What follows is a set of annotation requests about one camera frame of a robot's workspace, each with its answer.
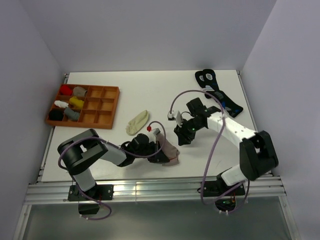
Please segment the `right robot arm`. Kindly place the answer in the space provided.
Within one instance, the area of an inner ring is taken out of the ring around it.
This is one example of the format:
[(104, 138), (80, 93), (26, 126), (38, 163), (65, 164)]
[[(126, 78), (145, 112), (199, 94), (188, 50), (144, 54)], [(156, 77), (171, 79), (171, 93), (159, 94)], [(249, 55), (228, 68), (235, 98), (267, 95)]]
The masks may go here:
[(191, 144), (196, 132), (206, 128), (225, 137), (239, 150), (239, 164), (219, 174), (221, 179), (216, 183), (216, 189), (220, 194), (227, 195), (235, 184), (254, 181), (279, 165), (271, 136), (266, 131), (249, 129), (226, 117), (217, 107), (207, 108), (199, 98), (186, 106), (191, 115), (188, 120), (179, 111), (170, 111), (167, 115), (168, 120), (176, 121), (174, 133), (179, 146)]

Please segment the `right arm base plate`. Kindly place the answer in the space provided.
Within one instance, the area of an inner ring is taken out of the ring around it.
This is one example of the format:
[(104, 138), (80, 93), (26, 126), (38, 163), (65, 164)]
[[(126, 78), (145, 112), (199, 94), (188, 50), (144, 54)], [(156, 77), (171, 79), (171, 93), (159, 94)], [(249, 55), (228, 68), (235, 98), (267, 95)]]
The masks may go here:
[[(203, 187), (203, 197), (218, 197), (235, 186), (236, 185), (227, 186), (222, 180), (205, 181)], [(227, 193), (226, 196), (244, 196), (245, 193), (244, 185), (242, 184), (238, 188)]]

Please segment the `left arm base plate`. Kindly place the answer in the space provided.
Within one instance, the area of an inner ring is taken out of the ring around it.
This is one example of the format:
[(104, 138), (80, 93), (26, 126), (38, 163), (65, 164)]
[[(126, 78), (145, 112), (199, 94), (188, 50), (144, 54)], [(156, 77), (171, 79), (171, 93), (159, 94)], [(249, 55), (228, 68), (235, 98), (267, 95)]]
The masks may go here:
[[(113, 199), (114, 186), (112, 184), (98, 184), (84, 193), (92, 199), (108, 201)], [(83, 196), (77, 185), (71, 185), (67, 200), (69, 202), (81, 202), (89, 201), (90, 199)]]

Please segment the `mauve sock with red stripe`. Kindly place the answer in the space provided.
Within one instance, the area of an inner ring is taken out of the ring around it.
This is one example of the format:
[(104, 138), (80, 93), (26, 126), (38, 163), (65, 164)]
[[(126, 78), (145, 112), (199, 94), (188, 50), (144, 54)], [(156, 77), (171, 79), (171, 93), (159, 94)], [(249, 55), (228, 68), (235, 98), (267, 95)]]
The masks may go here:
[(165, 139), (165, 136), (162, 133), (159, 133), (156, 136), (156, 140), (160, 143), (160, 145), (164, 144), (162, 147), (162, 151), (164, 155), (169, 159), (169, 162), (163, 163), (163, 167), (172, 167), (179, 164), (179, 150), (172, 145), (168, 140)]

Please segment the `cream ankle sock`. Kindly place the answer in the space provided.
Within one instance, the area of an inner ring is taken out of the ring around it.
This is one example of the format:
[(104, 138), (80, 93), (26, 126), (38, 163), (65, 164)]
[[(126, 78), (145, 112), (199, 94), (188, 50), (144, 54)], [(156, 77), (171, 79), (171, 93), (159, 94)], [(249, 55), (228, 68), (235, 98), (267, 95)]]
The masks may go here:
[(149, 112), (147, 110), (143, 110), (137, 116), (135, 116), (132, 120), (130, 120), (125, 128), (126, 133), (129, 136), (136, 135), (142, 127), (148, 122)]

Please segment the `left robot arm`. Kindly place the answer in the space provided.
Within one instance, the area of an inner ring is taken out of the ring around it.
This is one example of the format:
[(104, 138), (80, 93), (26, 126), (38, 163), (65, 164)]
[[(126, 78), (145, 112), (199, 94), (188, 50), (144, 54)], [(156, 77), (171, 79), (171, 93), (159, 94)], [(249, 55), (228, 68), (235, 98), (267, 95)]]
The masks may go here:
[(105, 160), (117, 167), (131, 165), (136, 158), (145, 158), (150, 163), (165, 164), (170, 159), (161, 149), (161, 144), (139, 133), (131, 141), (120, 146), (102, 140), (94, 129), (88, 129), (57, 147), (59, 162), (79, 186), (79, 194), (91, 200), (98, 193), (97, 183), (92, 176), (90, 166), (97, 160)]

